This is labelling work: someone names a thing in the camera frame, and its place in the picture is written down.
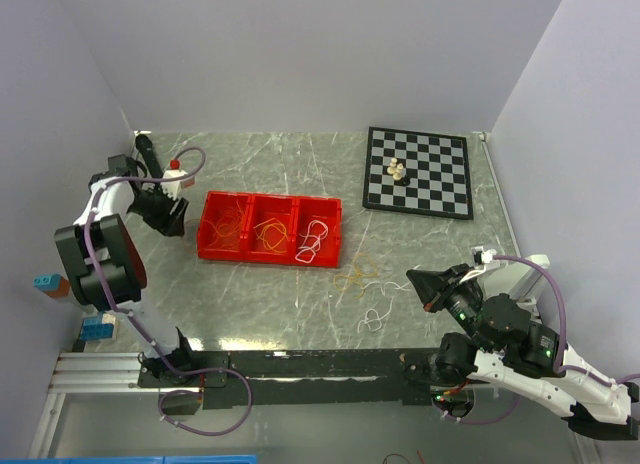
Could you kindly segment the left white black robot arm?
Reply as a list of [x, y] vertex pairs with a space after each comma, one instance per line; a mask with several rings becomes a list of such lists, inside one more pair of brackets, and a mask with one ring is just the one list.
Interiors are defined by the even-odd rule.
[[173, 159], [168, 169], [150, 165], [142, 176], [136, 160], [113, 156], [108, 171], [92, 176], [82, 214], [54, 234], [79, 304], [124, 323], [142, 343], [142, 366], [176, 386], [193, 381], [198, 363], [180, 329], [146, 297], [145, 266], [124, 219], [134, 213], [165, 237], [183, 236], [188, 202], [179, 193], [193, 184], [196, 174]]

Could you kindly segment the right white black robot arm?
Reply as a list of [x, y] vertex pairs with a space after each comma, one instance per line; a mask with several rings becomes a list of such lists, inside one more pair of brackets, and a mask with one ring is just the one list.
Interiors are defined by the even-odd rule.
[[469, 381], [494, 384], [540, 403], [582, 436], [638, 440], [637, 384], [594, 369], [509, 294], [485, 296], [466, 264], [406, 276], [426, 312], [446, 311], [462, 328], [445, 334], [425, 363], [409, 365], [417, 380], [450, 389]]

